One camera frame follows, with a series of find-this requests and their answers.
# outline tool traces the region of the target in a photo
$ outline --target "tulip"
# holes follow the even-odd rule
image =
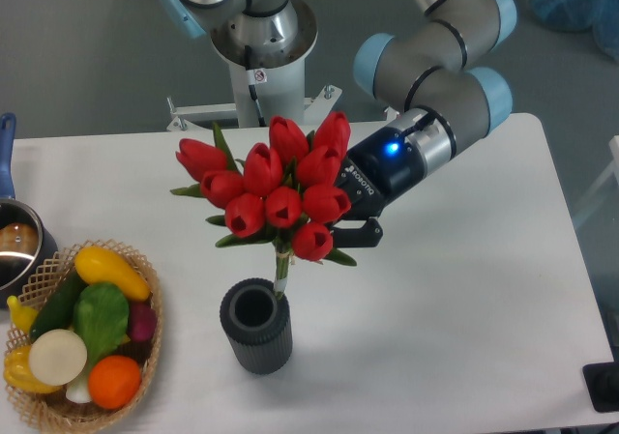
[[[269,142],[278,151],[284,165],[293,158],[301,161],[310,151],[310,145],[299,126],[292,120],[273,117],[269,126]]]
[[[317,223],[336,221],[350,210],[350,199],[340,188],[316,185],[303,194],[303,211]]]
[[[343,159],[348,152],[350,139],[350,123],[342,112],[331,112],[322,125],[316,130],[313,139],[314,149],[319,146],[333,147],[338,151],[339,159]]]
[[[249,192],[232,199],[225,207],[225,225],[239,238],[257,233],[265,223],[264,201]]]
[[[320,184],[332,185],[340,166],[338,151],[327,146],[316,147],[299,162],[297,180],[304,188]]]
[[[200,192],[214,206],[225,209],[228,202],[245,192],[243,176],[236,171],[207,171]]]
[[[333,237],[324,224],[310,221],[292,237],[292,249],[297,257],[312,262],[323,259],[333,248]]]
[[[207,171],[225,170],[227,157],[217,147],[195,139],[183,138],[179,142],[181,152],[176,153],[176,159],[196,181],[201,182]]]
[[[289,228],[301,216],[301,195],[287,186],[280,186],[264,203],[267,221],[277,228]]]
[[[283,169],[280,156],[262,142],[254,145],[245,161],[243,182],[252,194],[264,197],[281,184]]]

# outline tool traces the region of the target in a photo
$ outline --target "black vase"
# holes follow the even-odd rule
[[[285,295],[276,299],[273,282],[253,277],[235,284],[221,301],[220,320],[247,371],[269,374],[290,358],[290,307]]]

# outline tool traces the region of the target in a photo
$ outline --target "pot handle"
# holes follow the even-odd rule
[[[16,125],[17,118],[13,113],[5,113],[0,118],[0,199],[15,199],[15,187],[11,177],[11,155]]]

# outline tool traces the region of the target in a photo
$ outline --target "woven basket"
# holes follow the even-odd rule
[[[45,262],[30,276],[28,283],[23,287],[19,296],[22,304],[41,309],[47,297],[55,291],[74,266],[74,257],[80,249],[86,246],[102,246],[122,255],[134,269],[136,269],[151,287],[152,296],[150,306],[157,314],[157,329],[148,343],[128,343],[119,347],[115,354],[125,355],[135,359],[142,369],[142,384],[132,401],[120,410],[106,410],[94,403],[75,404],[67,400],[65,390],[51,394],[34,394],[22,391],[7,385],[9,401],[19,412],[19,417],[30,427],[41,432],[71,432],[90,433],[100,431],[114,422],[124,418],[137,405],[148,389],[162,344],[162,291],[153,266],[146,257],[130,246],[115,241],[87,241],[82,245],[75,245],[56,252],[51,259]],[[29,344],[26,334],[11,324],[9,340],[7,341],[8,355],[13,349]]]

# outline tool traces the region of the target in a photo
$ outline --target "yellow squash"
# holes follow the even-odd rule
[[[99,246],[88,246],[75,256],[75,269],[88,284],[111,282],[130,301],[143,302],[151,295],[146,280],[118,253]]]
[[[9,296],[7,305],[11,311],[11,321],[13,321],[15,327],[28,334],[39,311],[31,306],[22,305],[16,296]]]
[[[35,378],[28,364],[29,356],[29,345],[13,350],[4,359],[4,380],[10,386],[27,392],[52,393],[62,389],[62,386],[50,386]]]

